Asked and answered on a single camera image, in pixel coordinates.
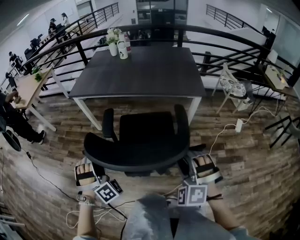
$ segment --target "black shoe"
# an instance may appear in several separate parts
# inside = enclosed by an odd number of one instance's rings
[[[40,135],[42,135],[42,140],[38,144],[43,144],[44,138],[46,136],[46,132],[43,130],[43,131],[40,132]]]

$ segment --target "white vase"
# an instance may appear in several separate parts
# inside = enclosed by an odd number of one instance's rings
[[[111,52],[111,55],[113,57],[116,56],[118,54],[117,45],[115,43],[111,43],[108,46],[109,46],[109,51]]]

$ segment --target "chair armrest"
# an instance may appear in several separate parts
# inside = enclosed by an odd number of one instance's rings
[[[174,106],[175,116],[177,121],[178,135],[188,136],[189,138],[189,126],[188,126],[188,116],[186,110],[182,105],[176,104]]]
[[[109,108],[104,111],[103,121],[102,121],[102,133],[103,137],[112,138],[113,132],[113,109]]]

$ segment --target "black office chair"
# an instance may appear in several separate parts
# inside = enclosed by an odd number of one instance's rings
[[[177,132],[170,112],[124,115],[120,118],[120,137],[113,131],[113,109],[105,110],[103,136],[88,133],[84,154],[104,168],[125,172],[127,176],[163,174],[186,156],[189,149],[189,126],[182,105],[175,105]]]

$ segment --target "white sneaker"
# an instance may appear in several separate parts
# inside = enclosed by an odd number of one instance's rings
[[[46,132],[43,130],[43,131],[41,131],[40,132],[40,134],[43,134],[43,138],[42,138],[42,140],[38,143],[38,144],[43,144],[43,142],[44,142],[44,138],[45,138],[45,136],[46,136]]]

